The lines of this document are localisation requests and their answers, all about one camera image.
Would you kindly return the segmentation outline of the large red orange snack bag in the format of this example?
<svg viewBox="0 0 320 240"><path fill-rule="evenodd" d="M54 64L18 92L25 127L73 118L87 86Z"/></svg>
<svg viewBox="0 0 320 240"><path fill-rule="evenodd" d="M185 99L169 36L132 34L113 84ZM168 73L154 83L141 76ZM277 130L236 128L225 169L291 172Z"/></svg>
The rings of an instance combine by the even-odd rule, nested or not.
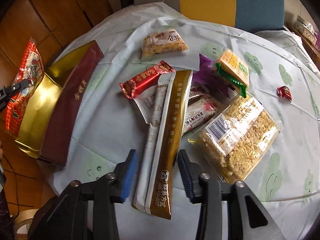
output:
<svg viewBox="0 0 320 240"><path fill-rule="evenodd" d="M12 85L1 88L1 112L4 129L18 137L28 102L44 77L44 66L36 42L28 41Z"/></svg>

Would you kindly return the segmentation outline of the red gold gift box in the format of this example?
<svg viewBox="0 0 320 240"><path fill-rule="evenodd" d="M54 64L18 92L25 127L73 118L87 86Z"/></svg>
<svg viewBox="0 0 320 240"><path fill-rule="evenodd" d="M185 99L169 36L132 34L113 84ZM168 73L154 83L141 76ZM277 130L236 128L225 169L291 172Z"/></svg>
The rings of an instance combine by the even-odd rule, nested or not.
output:
<svg viewBox="0 0 320 240"><path fill-rule="evenodd" d="M53 63L30 98L16 138L27 155L64 166L89 80L104 57L95 40Z"/></svg>

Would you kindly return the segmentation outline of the clear puffed rice snack pack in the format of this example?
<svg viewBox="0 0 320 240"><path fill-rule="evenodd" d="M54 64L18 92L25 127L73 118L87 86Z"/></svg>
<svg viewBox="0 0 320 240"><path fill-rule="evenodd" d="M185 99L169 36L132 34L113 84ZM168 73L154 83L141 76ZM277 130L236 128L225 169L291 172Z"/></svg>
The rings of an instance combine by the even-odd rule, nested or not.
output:
<svg viewBox="0 0 320 240"><path fill-rule="evenodd" d="M188 142L198 147L218 179L244 180L268 151L279 128L251 94L236 96L219 115L212 117Z"/></svg>

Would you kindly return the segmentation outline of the purple snack packet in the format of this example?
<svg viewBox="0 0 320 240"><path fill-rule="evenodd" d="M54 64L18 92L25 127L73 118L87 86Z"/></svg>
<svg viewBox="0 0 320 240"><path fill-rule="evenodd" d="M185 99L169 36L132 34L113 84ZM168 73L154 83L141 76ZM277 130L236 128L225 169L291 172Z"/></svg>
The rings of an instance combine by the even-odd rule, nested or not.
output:
<svg viewBox="0 0 320 240"><path fill-rule="evenodd" d="M205 85L211 92L219 92L230 98L229 87L225 81L218 76L215 61L199 54L199 70L193 74L195 82Z"/></svg>

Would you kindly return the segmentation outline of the yellow green cracker pack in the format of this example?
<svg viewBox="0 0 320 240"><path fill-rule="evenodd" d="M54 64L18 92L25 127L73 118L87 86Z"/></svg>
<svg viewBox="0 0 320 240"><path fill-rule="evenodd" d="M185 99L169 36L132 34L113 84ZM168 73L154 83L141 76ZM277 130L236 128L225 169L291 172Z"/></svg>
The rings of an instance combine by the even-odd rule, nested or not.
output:
<svg viewBox="0 0 320 240"><path fill-rule="evenodd" d="M226 49L216 61L217 74L228 81L243 97L249 88L249 68L247 64L230 49Z"/></svg>

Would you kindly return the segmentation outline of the tape roll on floor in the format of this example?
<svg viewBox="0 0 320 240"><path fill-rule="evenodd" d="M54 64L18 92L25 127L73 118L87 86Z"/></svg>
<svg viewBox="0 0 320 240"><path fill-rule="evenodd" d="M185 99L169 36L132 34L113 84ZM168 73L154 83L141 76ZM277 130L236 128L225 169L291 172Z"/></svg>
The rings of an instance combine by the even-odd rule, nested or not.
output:
<svg viewBox="0 0 320 240"><path fill-rule="evenodd" d="M33 217L38 209L24 210L19 213L13 223L14 239L27 239Z"/></svg>

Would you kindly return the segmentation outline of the pale green cloud tablecloth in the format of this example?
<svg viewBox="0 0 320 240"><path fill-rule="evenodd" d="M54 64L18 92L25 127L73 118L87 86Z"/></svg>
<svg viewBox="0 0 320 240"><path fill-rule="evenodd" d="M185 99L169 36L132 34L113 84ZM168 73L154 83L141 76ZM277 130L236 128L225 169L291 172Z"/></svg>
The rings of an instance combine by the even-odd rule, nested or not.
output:
<svg viewBox="0 0 320 240"><path fill-rule="evenodd" d="M178 170L185 150L219 184L249 187L275 226L257 239L305 239L319 215L319 70L287 31L257 34L189 20L166 4L131 7L77 38L103 52L81 84L62 192L96 181L135 149L116 205L121 239L194 239L200 206Z"/></svg>

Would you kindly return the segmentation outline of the pink white snack bar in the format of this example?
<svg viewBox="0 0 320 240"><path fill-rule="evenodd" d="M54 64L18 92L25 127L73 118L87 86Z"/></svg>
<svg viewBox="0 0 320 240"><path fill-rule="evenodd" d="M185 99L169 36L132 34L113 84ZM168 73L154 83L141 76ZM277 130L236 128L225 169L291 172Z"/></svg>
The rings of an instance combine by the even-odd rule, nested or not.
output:
<svg viewBox="0 0 320 240"><path fill-rule="evenodd" d="M216 116L225 106L207 93L202 87L192 86L189 93L187 111L184 116L182 134L185 134L197 126L203 125Z"/></svg>

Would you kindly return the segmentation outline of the white flat snack packet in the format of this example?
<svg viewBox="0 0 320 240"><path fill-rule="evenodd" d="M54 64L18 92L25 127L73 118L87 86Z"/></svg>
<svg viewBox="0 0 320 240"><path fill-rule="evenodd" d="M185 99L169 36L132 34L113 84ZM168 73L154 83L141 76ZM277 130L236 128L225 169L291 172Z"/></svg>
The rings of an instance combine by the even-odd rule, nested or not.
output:
<svg viewBox="0 0 320 240"><path fill-rule="evenodd" d="M154 85L147 88L141 94L137 95L133 99L147 125L152 120L156 93L157 93L157 85Z"/></svg>

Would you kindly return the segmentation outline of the small red wrapped candy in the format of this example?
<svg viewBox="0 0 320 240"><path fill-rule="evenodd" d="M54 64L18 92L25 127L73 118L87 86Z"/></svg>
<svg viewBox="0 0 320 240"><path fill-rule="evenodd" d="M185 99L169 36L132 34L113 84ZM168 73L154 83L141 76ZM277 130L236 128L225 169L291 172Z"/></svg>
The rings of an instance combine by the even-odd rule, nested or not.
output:
<svg viewBox="0 0 320 240"><path fill-rule="evenodd" d="M292 95L287 86L281 86L277 88L277 96L281 99L285 99L289 102L292 102Z"/></svg>

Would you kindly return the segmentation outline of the red gold snack bar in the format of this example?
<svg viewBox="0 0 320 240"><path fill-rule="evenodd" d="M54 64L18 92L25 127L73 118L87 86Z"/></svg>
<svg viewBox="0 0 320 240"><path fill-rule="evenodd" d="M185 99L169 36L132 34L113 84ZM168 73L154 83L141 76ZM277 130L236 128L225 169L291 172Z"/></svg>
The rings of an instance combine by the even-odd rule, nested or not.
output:
<svg viewBox="0 0 320 240"><path fill-rule="evenodd" d="M144 90L157 84L162 74L174 72L174 68L165 61L160 61L156 65L144 70L138 75L132 77L124 83L120 83L123 94L128 99L134 99L136 96L144 92Z"/></svg>

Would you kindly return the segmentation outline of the clear crumbly cake packet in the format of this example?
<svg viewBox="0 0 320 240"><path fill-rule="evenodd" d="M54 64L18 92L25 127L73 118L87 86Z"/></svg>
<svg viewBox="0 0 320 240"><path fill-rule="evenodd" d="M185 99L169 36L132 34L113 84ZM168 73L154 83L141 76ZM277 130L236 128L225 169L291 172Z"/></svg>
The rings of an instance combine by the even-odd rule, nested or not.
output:
<svg viewBox="0 0 320 240"><path fill-rule="evenodd" d="M142 58L153 54L163 54L188 50L187 44L175 29L158 31L144 38L142 45Z"/></svg>

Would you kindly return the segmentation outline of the wooden side table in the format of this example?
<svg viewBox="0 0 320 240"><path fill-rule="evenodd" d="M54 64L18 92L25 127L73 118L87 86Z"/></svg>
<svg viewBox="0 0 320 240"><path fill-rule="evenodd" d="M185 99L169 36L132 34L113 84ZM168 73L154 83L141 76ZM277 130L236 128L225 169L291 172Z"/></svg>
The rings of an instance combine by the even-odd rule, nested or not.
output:
<svg viewBox="0 0 320 240"><path fill-rule="evenodd" d="M319 51L312 45L312 43L308 39L302 36L298 32L298 30L295 27L293 27L290 23L286 22L285 27L287 27L289 31L295 33L297 36L299 36L302 39L303 47L306 49L308 55L311 57L316 67L319 69L320 68Z"/></svg>

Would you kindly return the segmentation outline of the tissue box on side table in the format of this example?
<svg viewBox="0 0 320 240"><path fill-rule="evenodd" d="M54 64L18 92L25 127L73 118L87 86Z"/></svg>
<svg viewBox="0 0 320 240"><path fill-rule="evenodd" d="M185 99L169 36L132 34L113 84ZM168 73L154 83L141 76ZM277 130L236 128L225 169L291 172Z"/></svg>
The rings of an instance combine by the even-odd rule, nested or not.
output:
<svg viewBox="0 0 320 240"><path fill-rule="evenodd" d="M308 22L306 22L302 17L299 15L297 16L295 28L298 30L298 32L305 37L307 40L311 42L313 46L316 45L317 38L314 35L314 31L311 31L308 28Z"/></svg>

